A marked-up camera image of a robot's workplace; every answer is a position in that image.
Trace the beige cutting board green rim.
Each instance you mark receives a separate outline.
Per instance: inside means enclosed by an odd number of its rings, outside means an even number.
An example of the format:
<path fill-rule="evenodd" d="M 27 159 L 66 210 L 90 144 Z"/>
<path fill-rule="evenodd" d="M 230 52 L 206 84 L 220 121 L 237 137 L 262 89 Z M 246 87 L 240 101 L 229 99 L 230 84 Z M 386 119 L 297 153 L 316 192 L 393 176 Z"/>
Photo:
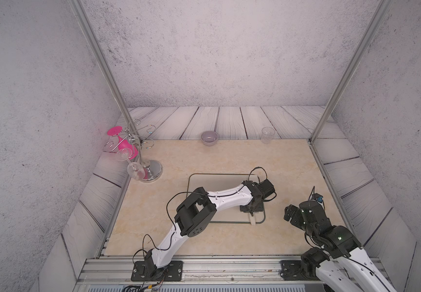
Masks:
<path fill-rule="evenodd" d="M 231 189 L 240 185 L 248 178 L 247 174 L 217 174 L 217 173 L 195 173 L 189 176 L 187 191 L 192 192 L 203 187 L 207 192 L 216 192 Z M 211 224 L 233 224 L 250 225 L 248 214 L 240 211 L 239 206 L 218 211 L 211 220 Z M 266 220 L 265 210 L 253 213 L 256 225 L 261 225 Z"/>

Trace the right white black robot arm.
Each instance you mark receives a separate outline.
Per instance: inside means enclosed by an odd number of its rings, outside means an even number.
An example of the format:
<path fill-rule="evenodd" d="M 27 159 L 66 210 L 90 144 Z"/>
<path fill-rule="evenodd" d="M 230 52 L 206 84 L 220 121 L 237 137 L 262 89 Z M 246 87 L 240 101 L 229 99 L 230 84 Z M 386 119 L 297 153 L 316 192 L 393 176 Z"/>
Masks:
<path fill-rule="evenodd" d="M 282 260 L 286 281 L 322 281 L 331 292 L 394 292 L 396 289 L 345 226 L 335 226 L 317 200 L 285 208 L 284 220 L 304 232 L 314 245 L 299 261 Z"/>

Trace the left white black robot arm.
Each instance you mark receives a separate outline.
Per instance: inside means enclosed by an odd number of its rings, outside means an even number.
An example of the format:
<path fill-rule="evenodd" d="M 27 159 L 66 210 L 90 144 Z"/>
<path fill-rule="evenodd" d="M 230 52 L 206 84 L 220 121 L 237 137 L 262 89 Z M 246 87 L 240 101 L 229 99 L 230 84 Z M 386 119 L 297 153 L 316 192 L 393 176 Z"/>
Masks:
<path fill-rule="evenodd" d="M 237 187 L 208 192 L 199 187 L 192 192 L 185 192 L 185 200 L 176 208 L 176 215 L 170 221 L 172 227 L 163 241 L 144 255 L 145 275 L 158 280 L 165 273 L 173 256 L 191 237 L 202 233 L 214 215 L 233 207 L 242 207 L 253 213 L 271 195 L 276 195 L 274 185 L 268 180 L 260 183 L 243 181 Z"/>

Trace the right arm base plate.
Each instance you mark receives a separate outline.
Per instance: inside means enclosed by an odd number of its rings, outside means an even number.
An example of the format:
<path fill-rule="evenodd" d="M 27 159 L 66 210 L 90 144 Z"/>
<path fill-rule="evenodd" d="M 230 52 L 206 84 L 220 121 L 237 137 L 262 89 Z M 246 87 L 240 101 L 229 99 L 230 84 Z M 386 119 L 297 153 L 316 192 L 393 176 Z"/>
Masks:
<path fill-rule="evenodd" d="M 316 266 L 303 260 L 280 261 L 280 277 L 284 281 L 318 281 Z"/>

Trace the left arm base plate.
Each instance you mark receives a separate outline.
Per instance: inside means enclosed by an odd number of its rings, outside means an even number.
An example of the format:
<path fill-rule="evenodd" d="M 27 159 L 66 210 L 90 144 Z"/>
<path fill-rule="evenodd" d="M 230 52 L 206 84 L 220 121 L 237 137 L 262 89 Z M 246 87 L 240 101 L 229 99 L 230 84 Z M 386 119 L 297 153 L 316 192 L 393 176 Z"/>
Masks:
<path fill-rule="evenodd" d="M 180 282 L 183 262 L 171 261 L 167 266 L 157 268 L 153 262 L 138 261 L 134 264 L 132 282 Z"/>

